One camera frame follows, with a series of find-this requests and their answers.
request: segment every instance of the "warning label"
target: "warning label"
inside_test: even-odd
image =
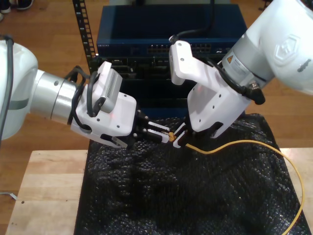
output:
[[[227,61],[230,63],[232,59],[233,59],[233,56],[229,56],[229,57],[227,58]]]

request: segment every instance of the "metal shelf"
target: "metal shelf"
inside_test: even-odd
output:
[[[98,69],[85,0],[72,0],[90,73]]]

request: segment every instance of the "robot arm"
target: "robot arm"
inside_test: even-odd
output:
[[[251,100],[265,101],[261,89],[274,76],[313,94],[312,28],[313,12],[300,0],[274,0],[219,65],[194,58],[187,42],[176,41],[170,48],[172,82],[181,85],[188,79],[197,84],[187,98],[189,115],[174,133],[174,147],[203,131],[218,137]],[[0,41],[4,68],[0,90],[6,84],[6,55],[5,42]],[[83,76],[80,85],[76,84],[78,73]],[[14,86],[2,138],[15,134],[26,113],[32,112],[113,147],[130,147],[142,138],[169,141],[168,128],[149,121],[133,97],[119,92],[122,78],[110,63],[102,64],[84,87],[87,78],[79,68],[66,79],[40,71],[35,56],[14,44]]]
[[[263,100],[261,89],[275,76],[293,89],[313,94],[310,28],[313,12],[300,0],[274,0],[219,65],[197,60],[189,43],[176,41],[170,49],[172,82],[181,85],[188,79],[197,84],[188,95],[189,118],[175,132],[174,146],[185,145],[192,132],[210,131],[218,137],[252,99],[263,103],[257,102]],[[248,92],[231,88],[223,75]]]
[[[14,44],[13,52],[14,82],[2,139],[17,133],[31,112],[68,124],[74,132],[113,147],[131,147],[142,138],[159,143],[169,140],[169,128],[151,122],[133,97],[119,92],[122,77],[111,63],[104,62],[84,86],[89,76],[79,67],[64,79],[38,70],[36,57],[23,46]],[[6,57],[6,43],[0,41],[0,62],[5,69],[0,73],[0,90],[4,91]],[[83,77],[79,85],[78,74]]]

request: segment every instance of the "black bubble wrap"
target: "black bubble wrap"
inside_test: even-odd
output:
[[[180,119],[156,122],[174,130]],[[211,150],[244,139],[278,148],[260,115],[191,144]],[[299,206],[283,157],[261,145],[202,155],[170,143],[126,150],[90,142],[74,234],[281,235]],[[311,234],[303,213],[290,234]]]

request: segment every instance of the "shoe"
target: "shoe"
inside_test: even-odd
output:
[[[2,1],[0,12],[2,14],[7,14],[7,13],[11,12],[11,3],[9,2],[9,0],[3,0]]]
[[[34,0],[10,0],[10,2],[16,9],[24,11],[32,6]]]

